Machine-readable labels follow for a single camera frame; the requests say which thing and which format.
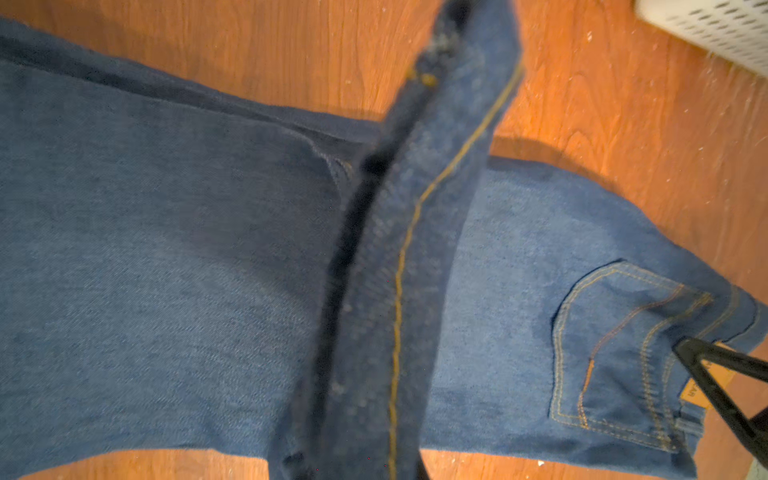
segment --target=white plastic basket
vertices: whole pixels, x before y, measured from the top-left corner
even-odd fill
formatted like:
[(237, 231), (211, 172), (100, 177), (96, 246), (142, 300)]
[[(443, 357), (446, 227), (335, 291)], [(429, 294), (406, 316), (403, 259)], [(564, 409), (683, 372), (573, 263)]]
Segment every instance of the white plastic basket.
[(768, 77), (768, 0), (637, 0), (637, 16)]

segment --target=blue denim jeans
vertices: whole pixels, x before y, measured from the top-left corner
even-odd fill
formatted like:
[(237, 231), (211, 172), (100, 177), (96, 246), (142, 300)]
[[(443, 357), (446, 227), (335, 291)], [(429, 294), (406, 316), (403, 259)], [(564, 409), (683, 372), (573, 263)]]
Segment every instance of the blue denim jeans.
[[(380, 134), (254, 104), (0, 21), (0, 478), (139, 448), (270, 457), (280, 478), (305, 445), (325, 468), (365, 454), (350, 472), (389, 478), (398, 277), (400, 478), (419, 430), (427, 448), (693, 478), (703, 410), (679, 400), (670, 347), (699, 336), (749, 351), (765, 306), (589, 180), (483, 167), (507, 100), (422, 202), (398, 275), (419, 195), (515, 71), (500, 4), (460, 31), (493, 61), (417, 64), (439, 84), (406, 98), (424, 104), (348, 264), (315, 437), (301, 393), (333, 239), (360, 160), (396, 119)], [(347, 434), (369, 443), (345, 448)]]

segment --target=orange wooden surface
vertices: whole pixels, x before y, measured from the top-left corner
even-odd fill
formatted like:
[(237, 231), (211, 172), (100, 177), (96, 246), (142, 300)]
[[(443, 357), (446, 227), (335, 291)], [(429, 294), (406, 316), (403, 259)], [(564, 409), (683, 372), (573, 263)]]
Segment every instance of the orange wooden surface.
[[(4, 0), (0, 15), (269, 104), (381, 118), (439, 0)], [(628, 0), (517, 2), (528, 69), (494, 152), (577, 171), (768, 302), (768, 81), (638, 21)], [(761, 347), (761, 355), (768, 349)], [(737, 377), (750, 408), (768, 393)], [(700, 477), (750, 458), (707, 417)], [(427, 452), (435, 480), (633, 478), (516, 458)], [(266, 478), (215, 452), (121, 452), (30, 479)]]

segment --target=back pocket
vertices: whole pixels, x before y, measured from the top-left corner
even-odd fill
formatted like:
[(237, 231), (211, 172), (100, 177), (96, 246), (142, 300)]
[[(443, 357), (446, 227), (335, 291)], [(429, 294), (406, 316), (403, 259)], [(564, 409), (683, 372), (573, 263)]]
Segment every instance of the back pocket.
[(603, 266), (580, 280), (552, 330), (554, 392), (560, 423), (674, 452), (660, 397), (670, 329), (713, 297), (631, 263)]

